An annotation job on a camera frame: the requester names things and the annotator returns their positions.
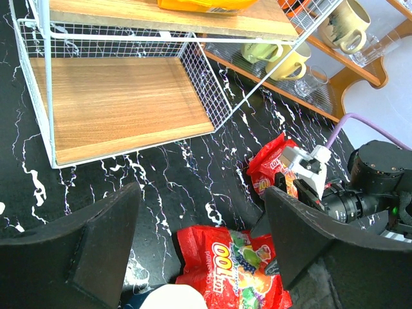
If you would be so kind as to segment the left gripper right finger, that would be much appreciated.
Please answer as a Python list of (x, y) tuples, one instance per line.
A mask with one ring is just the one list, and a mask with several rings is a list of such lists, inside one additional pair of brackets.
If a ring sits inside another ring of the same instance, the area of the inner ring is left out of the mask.
[(264, 201), (292, 308), (411, 308), (411, 244), (340, 223), (277, 187)]

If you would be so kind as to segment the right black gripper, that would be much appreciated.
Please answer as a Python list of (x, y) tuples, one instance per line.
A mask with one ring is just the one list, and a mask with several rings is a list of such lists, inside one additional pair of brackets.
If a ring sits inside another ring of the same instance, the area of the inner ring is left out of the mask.
[(319, 212), (333, 220), (351, 224), (374, 235), (380, 234), (380, 195), (369, 194), (341, 181), (327, 184), (322, 197), (300, 179), (295, 179), (292, 186), (296, 193), (287, 195), (287, 181), (282, 173), (274, 176), (273, 204), (280, 211), (294, 214), (317, 215)]

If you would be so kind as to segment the yellow orange candy bag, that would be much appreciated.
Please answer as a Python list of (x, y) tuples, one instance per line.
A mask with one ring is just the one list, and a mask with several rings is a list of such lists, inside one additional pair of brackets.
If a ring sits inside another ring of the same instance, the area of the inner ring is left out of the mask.
[(255, 0), (157, 0), (159, 8), (183, 12), (236, 15)]

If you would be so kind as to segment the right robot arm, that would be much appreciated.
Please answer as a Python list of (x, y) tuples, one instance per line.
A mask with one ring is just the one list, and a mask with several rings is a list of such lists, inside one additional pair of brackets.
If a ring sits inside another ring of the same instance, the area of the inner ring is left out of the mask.
[(311, 153), (297, 146), (282, 151), (280, 161), (296, 175), (299, 201), (341, 223), (387, 211), (382, 236), (410, 243), (411, 151), (372, 140), (350, 155), (349, 182), (326, 180), (330, 158), (322, 145)]

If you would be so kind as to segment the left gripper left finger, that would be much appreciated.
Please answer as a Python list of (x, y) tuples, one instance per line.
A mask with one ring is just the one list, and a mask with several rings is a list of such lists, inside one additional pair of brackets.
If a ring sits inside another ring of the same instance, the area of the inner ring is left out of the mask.
[(1, 240), (1, 308), (116, 308), (141, 202), (129, 183), (51, 223)]

